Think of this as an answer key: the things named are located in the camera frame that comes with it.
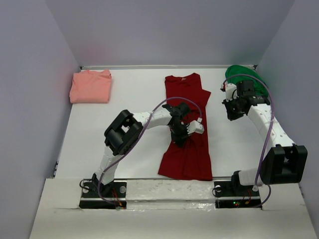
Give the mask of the red t shirt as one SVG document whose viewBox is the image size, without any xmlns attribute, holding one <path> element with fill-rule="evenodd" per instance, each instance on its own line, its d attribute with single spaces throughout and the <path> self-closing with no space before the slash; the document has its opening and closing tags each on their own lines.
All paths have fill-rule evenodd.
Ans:
<svg viewBox="0 0 319 239">
<path fill-rule="evenodd" d="M 193 101 L 187 102 L 191 112 L 184 122 L 198 119 L 200 108 L 204 133 L 192 134 L 182 147 L 171 142 L 163 154 L 158 174 L 177 180 L 211 181 L 212 169 L 209 155 L 206 105 L 211 93 L 202 88 L 200 75 L 192 73 L 184 77 L 167 76 L 165 78 L 166 97 L 183 97 Z"/>
</svg>

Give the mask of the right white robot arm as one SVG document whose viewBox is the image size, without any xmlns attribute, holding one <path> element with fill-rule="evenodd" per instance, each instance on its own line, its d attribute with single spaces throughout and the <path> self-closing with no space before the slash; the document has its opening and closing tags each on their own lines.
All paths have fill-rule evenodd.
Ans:
<svg viewBox="0 0 319 239">
<path fill-rule="evenodd" d="M 308 156 L 305 146 L 297 145 L 275 117 L 270 94 L 258 95 L 252 80 L 236 84 L 225 81 L 222 102 L 230 121 L 247 116 L 264 140 L 257 168 L 235 171 L 229 183 L 234 195 L 243 194 L 248 186 L 300 183 Z"/>
</svg>

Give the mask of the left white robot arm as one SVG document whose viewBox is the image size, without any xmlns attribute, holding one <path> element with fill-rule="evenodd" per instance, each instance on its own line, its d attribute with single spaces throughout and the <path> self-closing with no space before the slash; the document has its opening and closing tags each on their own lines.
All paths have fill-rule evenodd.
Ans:
<svg viewBox="0 0 319 239">
<path fill-rule="evenodd" d="M 92 176 L 93 191 L 100 197 L 109 194 L 118 160 L 132 148 L 144 129 L 168 126 L 171 142 L 182 147 L 190 136 L 189 123 L 183 122 L 189 113 L 190 107 L 185 102 L 177 106 L 165 104 L 155 112 L 121 111 L 104 132 L 105 151 L 99 168 Z"/>
</svg>

